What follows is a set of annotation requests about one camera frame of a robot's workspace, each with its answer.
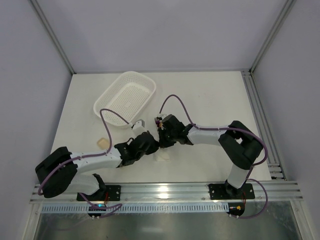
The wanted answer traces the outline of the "white paper napkin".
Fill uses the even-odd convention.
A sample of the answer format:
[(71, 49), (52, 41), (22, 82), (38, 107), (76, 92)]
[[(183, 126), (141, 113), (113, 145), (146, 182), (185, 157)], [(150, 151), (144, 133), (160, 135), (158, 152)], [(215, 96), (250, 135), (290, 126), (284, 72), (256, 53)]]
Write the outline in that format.
[(155, 160), (158, 162), (168, 162), (171, 160), (170, 155), (166, 149), (160, 148), (155, 153)]

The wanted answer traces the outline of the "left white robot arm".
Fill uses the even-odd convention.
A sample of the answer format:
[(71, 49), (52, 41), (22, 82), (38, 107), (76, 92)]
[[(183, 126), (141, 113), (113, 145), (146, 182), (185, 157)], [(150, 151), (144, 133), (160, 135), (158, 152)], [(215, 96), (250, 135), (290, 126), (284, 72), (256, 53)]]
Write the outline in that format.
[(94, 195), (105, 189), (104, 182), (98, 174), (81, 178), (83, 173), (133, 165), (143, 156), (155, 153), (159, 147), (149, 131), (106, 151), (76, 154), (66, 146), (59, 147), (35, 168), (40, 183), (37, 194), (47, 199), (64, 192)]

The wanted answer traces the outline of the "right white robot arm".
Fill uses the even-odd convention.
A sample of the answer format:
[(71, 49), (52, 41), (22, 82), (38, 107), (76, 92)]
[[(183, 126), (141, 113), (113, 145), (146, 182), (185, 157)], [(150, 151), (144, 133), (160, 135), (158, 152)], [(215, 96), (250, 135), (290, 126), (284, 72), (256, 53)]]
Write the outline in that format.
[(161, 148), (181, 145), (213, 145), (222, 147), (232, 162), (231, 171), (223, 184), (222, 195), (230, 199), (244, 196), (244, 185), (256, 159), (264, 149), (263, 142), (244, 124), (234, 120), (227, 127), (213, 128), (196, 124), (184, 125), (174, 115), (155, 118)]

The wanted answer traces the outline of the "beige wooden cutlery tray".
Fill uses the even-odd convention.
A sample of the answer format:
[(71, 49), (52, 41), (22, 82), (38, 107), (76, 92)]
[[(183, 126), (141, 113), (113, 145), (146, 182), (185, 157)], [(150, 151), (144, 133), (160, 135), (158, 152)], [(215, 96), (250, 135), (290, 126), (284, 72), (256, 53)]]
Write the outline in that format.
[(101, 150), (107, 150), (110, 146), (109, 140), (104, 137), (100, 138), (96, 144)]

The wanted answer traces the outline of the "white perforated plastic basket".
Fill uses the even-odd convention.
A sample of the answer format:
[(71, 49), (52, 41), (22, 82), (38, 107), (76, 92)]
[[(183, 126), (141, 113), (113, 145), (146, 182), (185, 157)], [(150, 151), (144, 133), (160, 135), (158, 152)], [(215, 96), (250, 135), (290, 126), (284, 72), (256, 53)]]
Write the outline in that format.
[(124, 72), (95, 101), (93, 111), (98, 117), (101, 116), (101, 109), (116, 112), (120, 116), (109, 111), (103, 112), (105, 122), (126, 129), (129, 125), (121, 118), (129, 123), (137, 120), (150, 103), (156, 88), (155, 81), (150, 77), (135, 71)]

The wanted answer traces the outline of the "left black controller board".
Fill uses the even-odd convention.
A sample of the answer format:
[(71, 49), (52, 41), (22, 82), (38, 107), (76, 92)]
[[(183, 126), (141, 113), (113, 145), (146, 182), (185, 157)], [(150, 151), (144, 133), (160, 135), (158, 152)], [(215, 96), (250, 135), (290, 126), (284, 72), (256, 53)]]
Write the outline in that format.
[(105, 213), (106, 213), (106, 209), (105, 209), (106, 205), (105, 204), (95, 204), (94, 206), (90, 206), (88, 208), (88, 215), (89, 217), (94, 220), (94, 219), (100, 219)]

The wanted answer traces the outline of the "black controller board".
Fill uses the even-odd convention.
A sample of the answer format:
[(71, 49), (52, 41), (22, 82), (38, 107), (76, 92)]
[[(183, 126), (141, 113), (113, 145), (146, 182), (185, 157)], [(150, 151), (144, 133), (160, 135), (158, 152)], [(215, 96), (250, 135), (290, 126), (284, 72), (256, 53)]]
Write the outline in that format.
[(245, 212), (245, 207), (241, 205), (230, 205), (227, 211), (228, 217), (239, 219)]
[(106, 213), (106, 209), (105, 209), (106, 205), (105, 204), (95, 204), (94, 206), (90, 206), (88, 208), (88, 215), (89, 217), (94, 220), (94, 219), (100, 219), (105, 213)]

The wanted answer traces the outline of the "right black controller board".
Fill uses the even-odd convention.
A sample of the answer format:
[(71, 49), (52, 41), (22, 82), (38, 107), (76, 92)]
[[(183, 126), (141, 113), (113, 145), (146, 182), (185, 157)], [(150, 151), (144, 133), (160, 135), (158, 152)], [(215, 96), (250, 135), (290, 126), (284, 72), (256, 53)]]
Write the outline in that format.
[(245, 207), (241, 205), (230, 205), (227, 211), (228, 217), (239, 219), (245, 212)]

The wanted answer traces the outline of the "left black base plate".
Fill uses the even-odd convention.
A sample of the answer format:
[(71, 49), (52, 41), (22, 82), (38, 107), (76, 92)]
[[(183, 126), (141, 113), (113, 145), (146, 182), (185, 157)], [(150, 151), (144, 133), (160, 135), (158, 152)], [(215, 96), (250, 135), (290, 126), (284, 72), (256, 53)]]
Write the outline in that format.
[(86, 195), (86, 199), (92, 201), (114, 201), (118, 202), (121, 198), (121, 185), (105, 185), (102, 184), (99, 189), (91, 195)]

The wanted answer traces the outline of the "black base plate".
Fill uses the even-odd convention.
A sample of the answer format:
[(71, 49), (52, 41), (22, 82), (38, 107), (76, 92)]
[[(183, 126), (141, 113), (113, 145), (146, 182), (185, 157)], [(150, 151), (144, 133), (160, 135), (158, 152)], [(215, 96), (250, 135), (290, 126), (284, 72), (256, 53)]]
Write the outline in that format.
[(86, 195), (86, 199), (92, 201), (114, 201), (118, 202), (121, 198), (121, 185), (105, 185), (102, 184), (99, 189), (91, 195)]
[(208, 185), (211, 200), (253, 200), (255, 193), (253, 185), (245, 183), (241, 188), (234, 188), (225, 183), (210, 183)]

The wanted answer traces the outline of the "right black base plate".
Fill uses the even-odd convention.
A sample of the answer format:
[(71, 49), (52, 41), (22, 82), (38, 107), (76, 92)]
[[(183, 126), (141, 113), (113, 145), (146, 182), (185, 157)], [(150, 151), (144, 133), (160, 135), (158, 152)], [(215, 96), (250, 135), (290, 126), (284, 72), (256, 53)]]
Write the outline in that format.
[(234, 188), (225, 183), (210, 183), (208, 185), (211, 200), (253, 200), (255, 193), (253, 185), (245, 183), (241, 188)]

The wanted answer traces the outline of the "right side aluminium rail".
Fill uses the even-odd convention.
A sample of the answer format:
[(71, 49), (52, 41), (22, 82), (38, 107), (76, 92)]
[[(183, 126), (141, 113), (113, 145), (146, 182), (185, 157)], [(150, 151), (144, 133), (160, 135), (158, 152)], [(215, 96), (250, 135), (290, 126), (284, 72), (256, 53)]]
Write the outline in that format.
[(275, 140), (272, 136), (272, 132), (267, 121), (267, 115), (264, 111), (258, 89), (254, 82), (254, 78), (248, 70), (241, 71), (241, 75), (247, 91), (259, 135), (266, 144), (268, 150), (268, 158), (266, 162), (269, 168), (271, 179), (286, 181), (287, 178), (281, 164), (281, 158)]

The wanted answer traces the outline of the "aluminium rail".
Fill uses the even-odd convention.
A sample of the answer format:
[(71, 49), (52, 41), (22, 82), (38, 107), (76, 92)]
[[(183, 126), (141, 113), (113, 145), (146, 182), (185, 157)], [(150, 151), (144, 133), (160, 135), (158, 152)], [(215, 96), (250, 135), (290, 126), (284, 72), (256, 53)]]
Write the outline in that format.
[(248, 70), (241, 71), (241, 75), (247, 91), (259, 135), (266, 144), (268, 150), (268, 158), (266, 162), (269, 168), (271, 179), (286, 181), (287, 178), (281, 164), (281, 158), (275, 140), (272, 136), (272, 132), (267, 121), (267, 115), (264, 111), (258, 89), (254, 82), (254, 78)]
[[(255, 199), (241, 199), (248, 202), (263, 201), (301, 201), (302, 192), (295, 181), (262, 181), (252, 184)], [(236, 200), (211, 200), (208, 182), (176, 182), (176, 183), (111, 183), (121, 185), (120, 201), (124, 203), (159, 202), (235, 202)]]

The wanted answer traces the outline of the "aluminium front rail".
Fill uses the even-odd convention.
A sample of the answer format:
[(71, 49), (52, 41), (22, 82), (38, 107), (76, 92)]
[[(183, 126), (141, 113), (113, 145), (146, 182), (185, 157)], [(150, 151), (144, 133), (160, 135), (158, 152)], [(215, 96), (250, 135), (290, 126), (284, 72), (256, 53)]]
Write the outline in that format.
[[(263, 201), (301, 201), (302, 192), (295, 181), (262, 181), (252, 184), (255, 199), (241, 199), (248, 202)], [(236, 200), (211, 200), (208, 182), (176, 182), (176, 183), (111, 183), (121, 185), (120, 201), (124, 203), (159, 202), (235, 202)]]

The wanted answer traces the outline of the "right aluminium corner post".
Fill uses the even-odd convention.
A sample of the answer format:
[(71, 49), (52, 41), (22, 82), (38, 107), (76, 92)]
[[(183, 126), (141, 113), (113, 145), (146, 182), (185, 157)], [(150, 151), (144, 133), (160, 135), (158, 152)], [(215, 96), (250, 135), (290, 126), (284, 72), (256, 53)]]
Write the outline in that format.
[(260, 62), (264, 58), (268, 49), (271, 47), (273, 41), (275, 40), (277, 34), (279, 33), (281, 27), (283, 26), (285, 20), (287, 19), (288, 15), (290, 14), (290, 12), (296, 2), (297, 2), (296, 0), (286, 0), (284, 2), (283, 7), (281, 8), (274, 23), (272, 24), (271, 29), (269, 30), (265, 40), (263, 41), (261, 48), (259, 49), (259, 51), (257, 53), (257, 56), (255, 57), (255, 59), (252, 63), (252, 66), (249, 70), (249, 72), (251, 74), (253, 74), (255, 72), (255, 70), (258, 68)]

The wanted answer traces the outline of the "aluminium corner post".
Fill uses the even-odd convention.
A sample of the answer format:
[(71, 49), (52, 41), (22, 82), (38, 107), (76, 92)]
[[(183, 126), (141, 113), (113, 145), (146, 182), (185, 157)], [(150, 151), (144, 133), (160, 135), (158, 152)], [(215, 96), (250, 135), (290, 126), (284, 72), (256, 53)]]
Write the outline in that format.
[(43, 26), (46, 34), (48, 35), (50, 41), (52, 42), (54, 48), (56, 49), (58, 55), (60, 56), (61, 60), (63, 61), (65, 67), (68, 69), (71, 75), (76, 74), (76, 71), (74, 70), (70, 60), (67, 57), (67, 54), (65, 53), (60, 41), (58, 40), (51, 24), (49, 23), (43, 9), (41, 8), (39, 2), (37, 0), (29, 0), (28, 1), (30, 6), (32, 7), (35, 15), (37, 16), (39, 22)]
[(297, 2), (296, 0), (286, 0), (284, 2), (283, 7), (281, 8), (274, 23), (272, 24), (271, 29), (269, 30), (265, 40), (263, 41), (261, 48), (259, 49), (259, 51), (257, 53), (257, 56), (255, 57), (255, 59), (252, 63), (252, 66), (249, 70), (249, 72), (251, 74), (253, 74), (255, 72), (255, 70), (258, 68), (260, 62), (264, 58), (268, 49), (271, 47), (273, 41), (275, 40), (277, 34), (279, 33), (281, 27), (283, 26), (285, 20), (287, 19), (288, 15), (290, 14), (290, 12), (296, 2)]

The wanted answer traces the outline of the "left aluminium corner post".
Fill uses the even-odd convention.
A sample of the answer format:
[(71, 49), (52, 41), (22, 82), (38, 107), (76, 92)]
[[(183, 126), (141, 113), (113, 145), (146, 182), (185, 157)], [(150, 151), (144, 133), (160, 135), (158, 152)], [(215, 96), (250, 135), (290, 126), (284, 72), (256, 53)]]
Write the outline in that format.
[(52, 42), (54, 48), (56, 49), (58, 55), (60, 56), (61, 60), (63, 61), (65, 67), (68, 69), (71, 75), (76, 74), (76, 71), (74, 70), (70, 60), (67, 57), (67, 54), (65, 53), (60, 41), (58, 40), (51, 24), (49, 23), (43, 9), (41, 8), (39, 2), (37, 0), (29, 0), (28, 1), (30, 6), (32, 7), (35, 15), (37, 16), (39, 22), (43, 26), (46, 34), (48, 35), (50, 41)]

